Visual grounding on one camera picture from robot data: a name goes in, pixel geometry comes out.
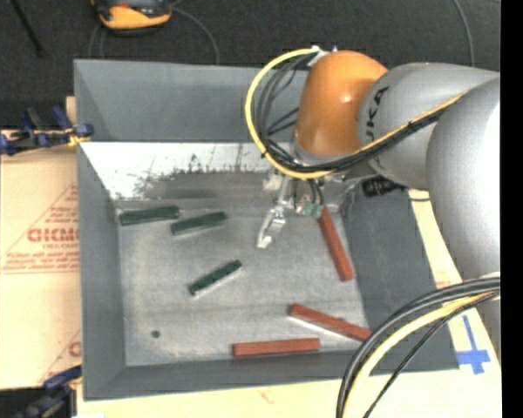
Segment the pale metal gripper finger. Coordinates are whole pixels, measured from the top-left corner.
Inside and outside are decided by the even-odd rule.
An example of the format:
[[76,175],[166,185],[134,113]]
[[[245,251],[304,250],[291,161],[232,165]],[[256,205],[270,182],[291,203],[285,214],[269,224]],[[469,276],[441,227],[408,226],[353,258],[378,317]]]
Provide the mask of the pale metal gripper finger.
[[258,232],[256,239],[257,248],[267,248],[273,242],[273,229],[275,222],[275,209],[270,209],[264,220],[262,221],[261,228]]
[[286,217],[282,212],[274,212],[266,229],[268,243],[272,243],[279,236],[283,227],[286,225]]

